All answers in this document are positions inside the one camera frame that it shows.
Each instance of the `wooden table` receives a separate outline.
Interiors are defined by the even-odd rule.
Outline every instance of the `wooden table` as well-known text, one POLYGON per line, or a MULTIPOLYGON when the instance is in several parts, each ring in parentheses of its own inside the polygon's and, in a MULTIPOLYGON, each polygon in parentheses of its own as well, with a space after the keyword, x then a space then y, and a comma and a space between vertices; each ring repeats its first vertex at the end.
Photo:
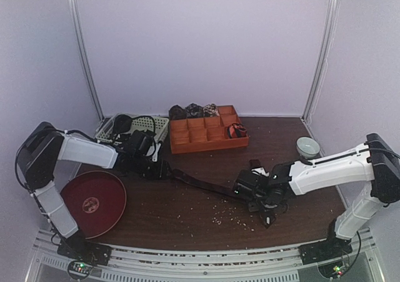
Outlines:
MULTIPOLYGON (((250 159, 266 170, 298 158, 296 140, 308 136, 298 118, 241 118, 250 135, 247 148, 163 157, 172 168, 194 177, 232 186, 250 159)), ((84 165, 80 172, 97 169, 84 165)), ((266 248, 326 237, 328 224, 344 211, 335 188, 325 188, 289 201, 269 228, 246 205, 177 181, 121 177, 127 191, 126 210, 117 225, 96 238, 101 243, 151 249, 219 250, 266 248)))

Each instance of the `white basket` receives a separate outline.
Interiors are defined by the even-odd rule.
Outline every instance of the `white basket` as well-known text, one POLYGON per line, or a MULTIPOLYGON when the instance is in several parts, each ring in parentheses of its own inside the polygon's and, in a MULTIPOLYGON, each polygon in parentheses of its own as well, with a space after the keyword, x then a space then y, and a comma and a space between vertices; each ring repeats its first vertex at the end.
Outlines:
MULTIPOLYGON (((114 115, 109 121, 96 133, 94 136, 96 139, 103 141, 105 143, 111 143, 112 140, 109 139, 111 132, 113 131, 113 126, 114 126, 114 121, 115 118, 121 114, 128 115, 132 118, 138 117, 139 115, 135 114, 127 114, 127 113, 117 113, 114 115)), ((152 116, 154 118, 154 121, 156 122, 156 135, 154 137, 154 140, 156 143, 159 141, 164 142, 165 138, 167 137, 168 134, 168 118, 159 118, 157 116, 152 116)), ((124 134, 132 134, 135 130, 153 130, 153 121, 150 118, 138 118, 134 119, 132 121, 132 126, 131 129, 124 134)), ((154 151, 154 147, 151 146, 149 151, 147 152, 147 155, 150 156, 154 151)))

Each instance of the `lavender wall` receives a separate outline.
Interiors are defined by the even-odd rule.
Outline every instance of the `lavender wall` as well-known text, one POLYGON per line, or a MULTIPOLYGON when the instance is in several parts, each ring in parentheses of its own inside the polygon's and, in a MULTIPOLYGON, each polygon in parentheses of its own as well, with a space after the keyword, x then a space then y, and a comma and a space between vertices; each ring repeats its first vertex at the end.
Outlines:
MULTIPOLYGON (((42 216, 13 173, 15 152, 41 121, 93 133, 98 121, 67 0, 0 0, 0 273, 22 281, 42 216)), ((59 187, 74 164, 58 166, 59 187)))
POLYGON ((303 113, 328 0, 78 0, 105 114, 303 113))
MULTIPOLYGON (((400 152, 400 0, 340 0, 334 44, 311 129, 326 153, 379 133, 400 152)), ((363 183, 341 186, 350 203, 363 183)), ((371 222, 388 281, 399 281, 400 203, 371 222)))

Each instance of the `red object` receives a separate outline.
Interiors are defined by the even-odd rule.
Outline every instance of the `red object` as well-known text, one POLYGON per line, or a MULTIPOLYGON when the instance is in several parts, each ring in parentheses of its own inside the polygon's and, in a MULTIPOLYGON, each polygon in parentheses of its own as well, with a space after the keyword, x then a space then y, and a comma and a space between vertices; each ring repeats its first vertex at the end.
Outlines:
POLYGON ((246 137, 248 134, 246 128, 239 123, 233 123, 227 127, 227 135, 229 138, 240 138, 246 137))
POLYGON ((62 189, 61 197, 86 239, 114 227, 126 206, 123 183, 105 171, 80 174, 62 189))
POLYGON ((232 105, 218 106, 219 116, 187 118, 169 122, 172 154, 243 148, 249 145, 249 136, 230 138, 228 127, 241 120, 232 105))

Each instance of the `orange tray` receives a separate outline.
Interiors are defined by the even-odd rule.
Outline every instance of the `orange tray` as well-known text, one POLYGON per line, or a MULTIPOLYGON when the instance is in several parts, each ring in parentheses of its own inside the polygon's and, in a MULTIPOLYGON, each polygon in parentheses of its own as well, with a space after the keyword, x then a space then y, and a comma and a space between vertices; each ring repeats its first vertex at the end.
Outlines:
POLYGON ((241 123, 235 108, 218 106, 220 116, 170 121, 169 137, 173 154, 241 148, 249 145, 249 136, 229 138, 227 127, 241 123))

